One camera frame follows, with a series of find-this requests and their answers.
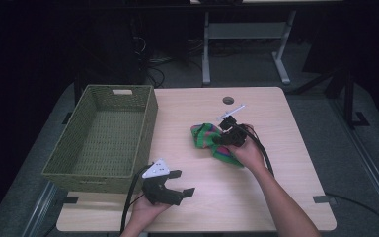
gray carpet floor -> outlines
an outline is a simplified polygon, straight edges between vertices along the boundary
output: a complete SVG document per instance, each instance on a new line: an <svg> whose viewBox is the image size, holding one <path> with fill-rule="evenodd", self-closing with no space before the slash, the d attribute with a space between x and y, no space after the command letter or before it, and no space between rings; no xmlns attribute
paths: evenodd
<svg viewBox="0 0 379 237"><path fill-rule="evenodd" d="M227 54L210 58L211 85L209 87L276 86L284 91L293 90L317 74L301 71L310 45L291 43L287 46L283 61L292 80L290 85L282 85L270 53L278 46L272 43L239 42L227 47ZM191 56L190 61L171 61L156 68L165 75L163 88L201 87L201 56ZM158 82L159 71L149 70ZM323 92L328 82L323 82L298 96L287 96L306 147L316 168L324 190L336 197L332 199L332 209L338 226L323 236L379 236L379 216L359 204L346 200L350 198L369 206L379 214L379 195L375 190L362 159L344 129L343 121L334 110L333 104L342 101L328 100ZM359 86L355 87L354 110L363 112L370 126L357 127L365 148L379 169L379 112L371 97ZM20 170L11 189L0 206L0 236L23 236L30 216L35 212L36 201L47 181L40 172L60 136L66 115L74 108L73 86L66 89L44 128L36 144ZM37 236L117 236L117 233L63 233L52 226L57 221L66 191L56 190L38 223ZM196 237L199 233L153 234L155 237ZM233 236L275 236L274 233L226 233Z"/></svg>

wooden table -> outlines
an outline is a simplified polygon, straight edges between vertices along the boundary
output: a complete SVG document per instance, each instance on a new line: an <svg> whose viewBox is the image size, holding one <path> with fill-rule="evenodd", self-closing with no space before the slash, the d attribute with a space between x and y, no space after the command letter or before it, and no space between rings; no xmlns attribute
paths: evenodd
<svg viewBox="0 0 379 237"><path fill-rule="evenodd" d="M150 162L163 158L171 170L183 171L180 178L167 181L167 188L195 187L195 193L160 215L147 232L275 230L254 176L213 158L209 149L195 148L190 134L191 126L219 124L217 117L241 104L246 107L234 118L255 127L276 179L319 230L335 229L329 204L314 202L313 197L323 196L324 191L279 88L157 89L155 93L159 111ZM229 96L233 105L222 102ZM57 222L60 231L119 230L125 195L70 192L68 196L79 199L63 206Z"/></svg>

human arm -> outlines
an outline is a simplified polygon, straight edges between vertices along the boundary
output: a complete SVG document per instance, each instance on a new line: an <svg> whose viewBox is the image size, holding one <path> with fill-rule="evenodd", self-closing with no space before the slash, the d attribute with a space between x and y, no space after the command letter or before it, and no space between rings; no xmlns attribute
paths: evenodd
<svg viewBox="0 0 379 237"><path fill-rule="evenodd" d="M151 224L159 214L167 210L169 207L171 207L169 204L152 204L146 196L142 196L134 203L130 220L120 236L137 237L144 228Z"/></svg>
<svg viewBox="0 0 379 237"><path fill-rule="evenodd" d="M254 140L247 137L241 147L228 148L257 179L279 236L321 236L304 210L267 169L264 156Z"/></svg>

woven basket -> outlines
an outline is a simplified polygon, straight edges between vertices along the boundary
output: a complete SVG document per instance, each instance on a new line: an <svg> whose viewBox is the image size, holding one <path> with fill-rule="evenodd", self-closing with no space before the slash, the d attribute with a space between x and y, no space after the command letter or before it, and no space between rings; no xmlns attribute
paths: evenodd
<svg viewBox="0 0 379 237"><path fill-rule="evenodd" d="M148 163L157 112L151 86L89 85L42 174L68 191L128 193Z"/></svg>

green object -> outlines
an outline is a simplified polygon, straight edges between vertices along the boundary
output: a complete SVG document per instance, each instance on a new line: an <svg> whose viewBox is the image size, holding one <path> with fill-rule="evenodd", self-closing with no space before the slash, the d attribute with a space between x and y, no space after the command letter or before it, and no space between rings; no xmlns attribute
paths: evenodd
<svg viewBox="0 0 379 237"><path fill-rule="evenodd" d="M151 86L89 85L42 174L68 191L127 194L148 163L157 112Z"/></svg>
<svg viewBox="0 0 379 237"><path fill-rule="evenodd" d="M226 163L244 167L226 147L214 143L213 139L220 137L221 134L218 127L211 123L204 123L192 126L190 131L196 148L209 147L213 157Z"/></svg>

